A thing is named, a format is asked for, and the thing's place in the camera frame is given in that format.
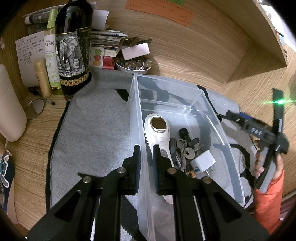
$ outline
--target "red box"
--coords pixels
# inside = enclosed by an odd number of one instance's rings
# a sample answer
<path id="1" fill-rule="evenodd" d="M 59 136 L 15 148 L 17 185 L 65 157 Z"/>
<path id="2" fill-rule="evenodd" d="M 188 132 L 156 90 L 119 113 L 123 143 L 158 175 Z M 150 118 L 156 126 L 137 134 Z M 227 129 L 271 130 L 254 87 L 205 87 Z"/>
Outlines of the red box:
<path id="1" fill-rule="evenodd" d="M 110 70 L 114 70 L 115 67 L 115 59 L 113 59 L 112 65 L 106 65 L 103 62 L 103 69 L 110 69 Z"/>
<path id="2" fill-rule="evenodd" d="M 104 56 L 103 57 L 103 66 L 104 65 L 112 65 L 113 63 L 113 57 L 110 57 L 110 56 Z"/>

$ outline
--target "fruit sticker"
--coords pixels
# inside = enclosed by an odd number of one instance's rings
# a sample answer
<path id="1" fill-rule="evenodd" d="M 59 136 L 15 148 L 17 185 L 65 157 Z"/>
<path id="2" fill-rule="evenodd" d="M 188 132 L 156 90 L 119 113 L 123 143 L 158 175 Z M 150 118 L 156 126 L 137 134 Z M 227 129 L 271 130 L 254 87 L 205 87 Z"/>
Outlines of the fruit sticker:
<path id="1" fill-rule="evenodd" d="M 99 48 L 99 47 L 90 47 L 91 51 L 91 65 L 96 67 L 96 68 L 103 68 L 103 53 L 104 53 L 104 48 Z"/>

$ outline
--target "orange sticky note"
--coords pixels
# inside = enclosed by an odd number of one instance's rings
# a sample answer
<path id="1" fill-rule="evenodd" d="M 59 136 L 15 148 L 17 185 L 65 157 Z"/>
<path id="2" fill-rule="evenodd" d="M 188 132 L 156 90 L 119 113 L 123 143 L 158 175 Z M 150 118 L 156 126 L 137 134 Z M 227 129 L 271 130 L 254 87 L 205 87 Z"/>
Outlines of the orange sticky note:
<path id="1" fill-rule="evenodd" d="M 128 0 L 126 8 L 150 14 L 157 14 L 187 27 L 193 17 L 193 12 L 190 9 L 167 0 Z"/>

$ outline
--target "stack of papers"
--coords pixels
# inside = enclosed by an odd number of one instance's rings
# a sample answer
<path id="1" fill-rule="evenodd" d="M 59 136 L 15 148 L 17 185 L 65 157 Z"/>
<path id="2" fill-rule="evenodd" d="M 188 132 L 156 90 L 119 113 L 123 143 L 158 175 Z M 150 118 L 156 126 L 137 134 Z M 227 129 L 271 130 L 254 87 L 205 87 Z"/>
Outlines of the stack of papers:
<path id="1" fill-rule="evenodd" d="M 117 30 L 92 31 L 90 41 L 91 46 L 104 48 L 104 56 L 116 57 L 126 37 Z"/>
<path id="2" fill-rule="evenodd" d="M 126 38 L 127 35 L 116 30 L 108 31 L 92 31 L 91 32 L 91 43 L 99 45 L 114 45 L 121 47 L 122 39 Z"/>

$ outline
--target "white power adapter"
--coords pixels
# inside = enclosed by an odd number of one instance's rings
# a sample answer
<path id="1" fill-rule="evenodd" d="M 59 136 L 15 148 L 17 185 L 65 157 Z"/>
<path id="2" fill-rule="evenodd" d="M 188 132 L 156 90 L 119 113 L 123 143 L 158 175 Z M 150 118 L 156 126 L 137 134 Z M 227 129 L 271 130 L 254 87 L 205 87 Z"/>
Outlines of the white power adapter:
<path id="1" fill-rule="evenodd" d="M 209 150 L 206 150 L 203 154 L 199 155 L 198 157 L 194 158 L 190 161 L 190 164 L 193 170 L 197 172 L 204 172 L 208 168 L 210 168 L 214 163 L 215 159 L 213 158 L 212 154 Z"/>

